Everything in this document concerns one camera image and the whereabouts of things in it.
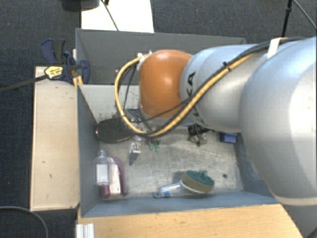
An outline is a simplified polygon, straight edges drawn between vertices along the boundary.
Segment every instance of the yellow cable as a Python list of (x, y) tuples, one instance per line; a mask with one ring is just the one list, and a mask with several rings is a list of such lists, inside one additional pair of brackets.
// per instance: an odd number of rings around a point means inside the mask
[[(115, 102), (118, 108), (118, 111), (122, 117), (122, 119), (125, 121), (125, 123), (136, 133), (139, 134), (145, 134), (147, 133), (146, 131), (142, 131), (139, 130), (138, 128), (136, 128), (134, 125), (131, 124), (131, 122), (129, 121), (129, 119), (126, 117), (124, 111), (122, 110), (122, 106), (120, 104), (120, 100), (119, 100), (119, 93), (118, 93), (118, 85), (119, 85), (119, 81), (121, 76), (123, 75), (123, 73), (133, 64), (135, 64), (136, 62), (138, 62), (139, 60), (141, 60), (144, 57), (149, 56), (150, 54), (146, 54), (143, 55), (141, 57), (135, 58), (134, 60), (128, 62), (124, 67), (122, 67), (122, 69), (119, 71), (115, 82), (114, 82), (114, 97), (115, 97)], [(200, 98), (214, 85), (216, 84), (220, 79), (222, 79), (226, 74), (228, 74), (231, 70), (235, 69), (237, 66), (239, 66), (241, 63), (243, 63), (245, 60), (247, 60), (250, 56), (252, 56), (253, 54), (249, 54), (241, 59), (239, 59), (238, 61), (234, 62), (233, 64), (230, 65), (230, 67), (227, 67), (225, 69), (223, 69), (222, 71), (220, 71), (215, 77), (211, 78), (200, 90), (199, 92), (193, 97), (193, 99), (186, 105), (186, 107), (181, 111), (180, 114), (178, 114), (168, 125), (166, 125), (164, 128), (162, 128), (161, 130), (159, 130), (158, 132), (154, 133), (154, 134), (150, 134), (149, 137), (155, 137), (155, 136), (159, 136), (161, 134), (164, 134), (165, 132), (167, 132), (168, 130), (172, 129), (175, 125), (177, 125), (189, 112), (190, 110), (193, 108), (193, 106), (200, 100)]]
[(125, 115), (124, 113), (124, 110), (122, 109), (122, 106), (121, 106), (121, 103), (120, 103), (120, 99), (119, 99), (119, 81), (123, 75), (123, 73), (130, 67), (132, 66), (133, 64), (137, 63), (139, 60), (141, 60), (142, 58), (145, 58), (147, 56), (149, 56), (150, 54), (145, 54), (145, 55), (142, 55), (140, 57), (137, 57), (133, 60), (131, 60), (130, 62), (128, 62), (124, 67), (121, 68), (121, 70), (118, 72), (118, 75), (116, 76), (115, 78), (115, 81), (114, 81), (114, 99), (115, 99), (115, 103), (117, 105), (117, 108), (118, 108), (118, 111), (122, 117), (122, 119), (124, 120), (124, 122), (133, 130), (135, 131), (136, 133), (139, 133), (139, 134), (144, 134), (146, 133), (146, 131), (142, 131), (142, 130), (139, 130), (137, 127), (135, 127), (134, 125), (132, 125), (132, 123), (129, 121), (129, 119), (127, 118), (127, 116)]
[(240, 60), (234, 62), (230, 68), (225, 68), (221, 72), (219, 72), (215, 77), (211, 78), (200, 90), (199, 92), (193, 97), (193, 99), (186, 105), (186, 107), (179, 113), (177, 117), (175, 117), (167, 126), (159, 130), (158, 132), (149, 135), (150, 137), (159, 136), (164, 134), (168, 130), (172, 129), (178, 122), (180, 122), (192, 109), (192, 107), (200, 100), (200, 98), (211, 88), (214, 84), (216, 84), (220, 79), (222, 79), (226, 74), (228, 74), (231, 70), (239, 66), (243, 63), (246, 59), (248, 59), (250, 55), (247, 55)]

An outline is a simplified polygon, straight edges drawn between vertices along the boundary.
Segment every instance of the blue clamp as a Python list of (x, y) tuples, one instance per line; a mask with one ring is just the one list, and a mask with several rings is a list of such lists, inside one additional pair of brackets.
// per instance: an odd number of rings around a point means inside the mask
[(63, 52), (64, 44), (65, 40), (47, 39), (43, 41), (41, 44), (43, 57), (49, 64), (60, 64), (63, 67), (63, 77), (59, 80), (72, 84), (74, 76), (71, 71), (76, 70), (77, 75), (82, 76), (83, 83), (88, 84), (90, 78), (88, 61), (86, 59), (80, 60), (79, 64), (77, 64), (75, 58), (69, 51)]

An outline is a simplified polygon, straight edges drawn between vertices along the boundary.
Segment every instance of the wooden table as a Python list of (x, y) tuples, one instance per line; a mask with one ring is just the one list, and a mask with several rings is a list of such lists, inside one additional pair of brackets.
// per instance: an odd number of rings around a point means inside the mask
[(173, 213), (81, 218), (96, 238), (301, 238), (279, 204)]

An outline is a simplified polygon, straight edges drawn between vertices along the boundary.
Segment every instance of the orange object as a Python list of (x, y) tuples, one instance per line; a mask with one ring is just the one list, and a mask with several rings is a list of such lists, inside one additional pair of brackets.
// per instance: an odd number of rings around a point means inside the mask
[[(178, 50), (160, 50), (148, 56), (140, 69), (139, 91), (142, 111), (154, 117), (181, 102), (179, 84), (191, 55)], [(158, 118), (169, 118), (180, 107)]]

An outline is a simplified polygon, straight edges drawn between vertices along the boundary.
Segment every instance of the bin floor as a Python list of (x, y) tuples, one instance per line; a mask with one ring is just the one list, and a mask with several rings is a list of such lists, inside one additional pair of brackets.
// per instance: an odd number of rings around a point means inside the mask
[(125, 198), (152, 196), (159, 187), (178, 182), (187, 170), (206, 170), (214, 180), (211, 193), (243, 190), (233, 144), (221, 143), (218, 133), (211, 131), (207, 132), (207, 144), (200, 147), (187, 138), (186, 129), (176, 129), (161, 139), (159, 152), (141, 141), (141, 153), (132, 166), (127, 164), (132, 139), (100, 142), (100, 148), (122, 161), (128, 189)]

